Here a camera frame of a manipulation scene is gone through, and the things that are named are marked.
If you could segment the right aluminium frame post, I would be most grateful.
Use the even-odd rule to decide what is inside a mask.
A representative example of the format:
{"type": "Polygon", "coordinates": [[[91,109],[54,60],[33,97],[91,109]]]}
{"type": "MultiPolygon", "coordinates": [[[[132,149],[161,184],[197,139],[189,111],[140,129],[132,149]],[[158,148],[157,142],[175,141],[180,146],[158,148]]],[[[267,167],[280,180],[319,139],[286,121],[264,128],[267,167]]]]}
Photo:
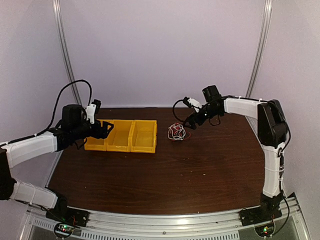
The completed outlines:
{"type": "Polygon", "coordinates": [[[269,35],[269,29],[270,29],[271,18],[272,18],[272,10],[273,10],[273,1],[265,0],[263,14],[262,14],[261,29],[259,34],[259,41],[258,41],[255,59],[254,59],[254,63],[253,63],[253,67],[250,75],[249,84],[248,84],[246,95],[245,95],[247,98],[250,98],[252,96],[253,90],[257,81],[257,77],[259,74],[264,50],[265,50],[268,35],[269,35]]]}

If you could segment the yellow plastic bin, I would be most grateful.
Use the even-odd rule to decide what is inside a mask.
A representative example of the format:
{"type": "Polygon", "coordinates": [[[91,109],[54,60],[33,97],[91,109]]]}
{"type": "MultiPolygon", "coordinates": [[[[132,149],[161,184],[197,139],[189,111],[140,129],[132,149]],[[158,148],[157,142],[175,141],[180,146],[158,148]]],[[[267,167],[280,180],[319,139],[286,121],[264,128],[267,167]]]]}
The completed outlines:
{"type": "Polygon", "coordinates": [[[106,139],[97,139],[94,137],[87,137],[84,144],[85,151],[99,151],[105,152],[107,150],[107,138],[106,139]]]}
{"type": "Polygon", "coordinates": [[[130,151],[155,154],[158,125],[156,120],[134,120],[131,131],[130,151]]]}
{"type": "Polygon", "coordinates": [[[131,150],[131,140],[133,134],[133,120],[113,119],[111,120],[113,129],[106,141],[107,152],[125,152],[131,150]]]}

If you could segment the circuit board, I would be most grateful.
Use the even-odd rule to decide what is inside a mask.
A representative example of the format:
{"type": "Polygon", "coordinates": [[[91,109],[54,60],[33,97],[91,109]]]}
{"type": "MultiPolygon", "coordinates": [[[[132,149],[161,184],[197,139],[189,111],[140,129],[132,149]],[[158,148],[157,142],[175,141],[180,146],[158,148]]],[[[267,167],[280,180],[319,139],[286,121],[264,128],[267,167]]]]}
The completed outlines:
{"type": "Polygon", "coordinates": [[[254,227],[255,233],[261,238],[268,238],[275,232],[275,225],[273,223],[258,225],[254,227]]]}
{"type": "Polygon", "coordinates": [[[73,234],[74,231],[75,231],[75,227],[67,225],[62,222],[58,222],[53,228],[53,233],[58,238],[68,238],[73,234]]]}

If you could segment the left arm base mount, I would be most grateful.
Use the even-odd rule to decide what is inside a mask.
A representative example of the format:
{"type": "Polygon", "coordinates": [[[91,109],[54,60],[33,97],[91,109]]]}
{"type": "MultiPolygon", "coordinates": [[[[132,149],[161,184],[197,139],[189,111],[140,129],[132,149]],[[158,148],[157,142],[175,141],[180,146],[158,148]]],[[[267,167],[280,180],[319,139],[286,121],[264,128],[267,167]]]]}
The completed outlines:
{"type": "Polygon", "coordinates": [[[46,212],[45,217],[54,221],[59,221],[76,227],[86,227],[89,217],[89,212],[68,206],[67,198],[59,193],[57,195],[57,202],[54,208],[44,208],[46,212]]]}

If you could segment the left yellow plastic bin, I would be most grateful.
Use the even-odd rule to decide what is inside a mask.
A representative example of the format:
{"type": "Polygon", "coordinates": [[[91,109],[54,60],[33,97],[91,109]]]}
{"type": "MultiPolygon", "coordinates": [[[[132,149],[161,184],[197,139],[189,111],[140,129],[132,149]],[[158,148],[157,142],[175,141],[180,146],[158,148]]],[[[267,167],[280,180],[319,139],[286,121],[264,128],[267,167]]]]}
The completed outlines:
{"type": "Polygon", "coordinates": [[[107,150],[107,138],[106,139],[97,139],[94,137],[87,137],[84,144],[85,151],[99,151],[105,152],[107,150]]]}

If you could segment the front aluminium rail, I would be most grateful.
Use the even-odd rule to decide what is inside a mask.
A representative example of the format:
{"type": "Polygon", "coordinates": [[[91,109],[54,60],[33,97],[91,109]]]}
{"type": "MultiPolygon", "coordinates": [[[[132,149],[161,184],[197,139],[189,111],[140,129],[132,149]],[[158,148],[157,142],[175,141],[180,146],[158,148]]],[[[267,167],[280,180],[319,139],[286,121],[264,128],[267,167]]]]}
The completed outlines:
{"type": "Polygon", "coordinates": [[[90,210],[85,227],[68,240],[263,240],[271,227],[273,240],[309,240],[310,234],[295,196],[280,204],[282,216],[243,225],[240,209],[180,215],[121,214],[90,210]]]}

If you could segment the left aluminium frame post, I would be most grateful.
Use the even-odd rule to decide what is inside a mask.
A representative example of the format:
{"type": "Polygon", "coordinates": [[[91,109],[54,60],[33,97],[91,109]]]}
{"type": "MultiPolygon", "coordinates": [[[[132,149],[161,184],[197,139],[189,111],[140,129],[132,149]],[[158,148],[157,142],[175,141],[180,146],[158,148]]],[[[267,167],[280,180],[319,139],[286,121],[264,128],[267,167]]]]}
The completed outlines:
{"type": "Polygon", "coordinates": [[[64,26],[63,26],[61,3],[59,0],[53,0],[52,6],[53,6],[53,14],[54,14],[54,18],[57,26],[57,33],[58,33],[58,38],[60,42],[60,48],[61,48],[65,71],[67,74],[68,81],[70,83],[73,83],[75,81],[75,76],[74,76],[74,72],[73,72],[73,68],[72,68],[72,64],[69,56],[67,40],[66,40],[64,26]]]}

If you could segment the aluminium frame post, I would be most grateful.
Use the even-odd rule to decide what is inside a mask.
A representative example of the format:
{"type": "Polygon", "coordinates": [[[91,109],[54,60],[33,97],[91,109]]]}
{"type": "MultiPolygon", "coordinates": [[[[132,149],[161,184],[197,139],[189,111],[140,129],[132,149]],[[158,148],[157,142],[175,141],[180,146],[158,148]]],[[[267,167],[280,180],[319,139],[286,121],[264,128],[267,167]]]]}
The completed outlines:
{"type": "Polygon", "coordinates": [[[250,75],[249,84],[248,84],[246,95],[245,95],[247,98],[250,98],[252,96],[253,90],[257,81],[257,77],[259,74],[264,50],[265,50],[268,35],[269,35],[269,29],[270,29],[271,18],[272,18],[272,10],[273,10],[273,1],[265,0],[263,14],[262,14],[261,29],[259,34],[259,41],[258,41],[255,59],[254,59],[254,63],[253,63],[253,67],[250,75]]]}
{"type": "Polygon", "coordinates": [[[58,38],[60,42],[60,48],[61,48],[65,71],[67,74],[68,81],[70,83],[73,83],[75,81],[75,76],[74,76],[74,72],[73,72],[73,68],[72,68],[72,64],[69,56],[67,40],[66,40],[64,26],[63,26],[61,3],[59,0],[53,0],[52,6],[53,6],[53,14],[54,14],[54,18],[57,26],[57,33],[58,33],[58,38]]]}

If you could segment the middle yellow plastic bin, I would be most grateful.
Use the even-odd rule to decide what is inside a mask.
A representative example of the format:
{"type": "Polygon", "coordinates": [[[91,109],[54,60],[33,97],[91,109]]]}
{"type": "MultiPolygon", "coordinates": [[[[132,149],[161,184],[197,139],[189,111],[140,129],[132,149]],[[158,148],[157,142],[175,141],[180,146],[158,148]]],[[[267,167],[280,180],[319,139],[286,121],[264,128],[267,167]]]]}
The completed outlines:
{"type": "Polygon", "coordinates": [[[133,120],[113,119],[111,120],[113,129],[106,141],[107,152],[125,152],[131,150],[131,140],[133,134],[133,120]]]}

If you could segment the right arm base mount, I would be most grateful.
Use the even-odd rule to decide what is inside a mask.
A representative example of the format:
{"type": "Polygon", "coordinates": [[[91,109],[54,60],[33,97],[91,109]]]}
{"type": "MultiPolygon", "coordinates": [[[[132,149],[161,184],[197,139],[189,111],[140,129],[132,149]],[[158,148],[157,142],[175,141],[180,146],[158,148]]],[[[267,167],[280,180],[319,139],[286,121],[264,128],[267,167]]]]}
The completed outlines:
{"type": "Polygon", "coordinates": [[[282,216],[280,203],[283,195],[278,194],[274,197],[268,197],[260,194],[260,206],[253,208],[243,208],[238,212],[242,226],[256,225],[268,222],[282,216]]]}

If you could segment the right circuit board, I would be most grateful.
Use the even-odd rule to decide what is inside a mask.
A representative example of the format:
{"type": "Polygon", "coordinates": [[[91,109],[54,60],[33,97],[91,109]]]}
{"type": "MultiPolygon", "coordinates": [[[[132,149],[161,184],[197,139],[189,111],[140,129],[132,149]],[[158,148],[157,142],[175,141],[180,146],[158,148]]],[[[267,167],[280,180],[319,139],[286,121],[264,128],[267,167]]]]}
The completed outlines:
{"type": "Polygon", "coordinates": [[[275,232],[275,225],[273,223],[258,225],[254,227],[255,233],[261,238],[268,238],[275,232]]]}

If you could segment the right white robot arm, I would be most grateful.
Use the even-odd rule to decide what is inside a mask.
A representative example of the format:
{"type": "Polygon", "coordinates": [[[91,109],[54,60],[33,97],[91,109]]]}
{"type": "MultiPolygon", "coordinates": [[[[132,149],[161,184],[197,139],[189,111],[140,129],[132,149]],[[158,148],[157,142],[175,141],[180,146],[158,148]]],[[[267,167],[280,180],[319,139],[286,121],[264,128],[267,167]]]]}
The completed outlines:
{"type": "Polygon", "coordinates": [[[205,121],[224,114],[236,114],[257,121],[256,137],[264,153],[264,185],[260,206],[256,210],[259,220],[266,221],[275,214],[283,197],[284,151],[288,145],[289,126],[278,100],[261,100],[241,96],[222,96],[215,85],[202,90],[205,104],[192,97],[182,102],[194,111],[183,125],[195,130],[205,121]]]}

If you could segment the right yellow plastic bin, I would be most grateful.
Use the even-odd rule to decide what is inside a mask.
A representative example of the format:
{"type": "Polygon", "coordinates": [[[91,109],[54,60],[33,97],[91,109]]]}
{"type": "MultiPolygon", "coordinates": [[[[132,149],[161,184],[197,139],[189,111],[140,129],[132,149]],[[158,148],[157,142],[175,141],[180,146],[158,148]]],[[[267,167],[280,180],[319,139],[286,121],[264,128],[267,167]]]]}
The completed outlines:
{"type": "Polygon", "coordinates": [[[155,154],[158,125],[156,120],[134,120],[131,131],[130,151],[155,154]]]}

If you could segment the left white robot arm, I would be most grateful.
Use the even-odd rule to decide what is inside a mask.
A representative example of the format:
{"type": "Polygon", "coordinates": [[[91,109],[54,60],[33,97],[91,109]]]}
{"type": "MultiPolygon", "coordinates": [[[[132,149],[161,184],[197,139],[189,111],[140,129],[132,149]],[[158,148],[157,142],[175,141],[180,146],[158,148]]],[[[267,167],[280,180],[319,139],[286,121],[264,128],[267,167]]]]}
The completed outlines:
{"type": "Polygon", "coordinates": [[[105,140],[114,128],[108,121],[95,118],[100,107],[90,103],[86,108],[78,104],[63,107],[61,120],[55,127],[43,133],[36,133],[21,139],[4,142],[0,145],[0,199],[15,200],[30,205],[52,209],[61,222],[72,218],[72,211],[66,201],[57,193],[14,179],[11,169],[36,157],[65,150],[78,140],[95,138],[105,140]]]}

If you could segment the left circuit board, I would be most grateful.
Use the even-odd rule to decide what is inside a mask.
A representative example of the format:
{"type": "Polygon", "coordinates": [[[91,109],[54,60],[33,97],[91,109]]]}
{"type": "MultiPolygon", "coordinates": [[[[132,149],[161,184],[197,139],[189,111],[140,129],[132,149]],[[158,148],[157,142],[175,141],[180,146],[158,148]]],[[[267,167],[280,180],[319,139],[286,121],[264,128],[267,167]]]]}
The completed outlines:
{"type": "Polygon", "coordinates": [[[58,238],[68,238],[73,234],[74,231],[75,231],[75,227],[67,225],[62,222],[58,222],[53,228],[53,233],[58,238]]]}

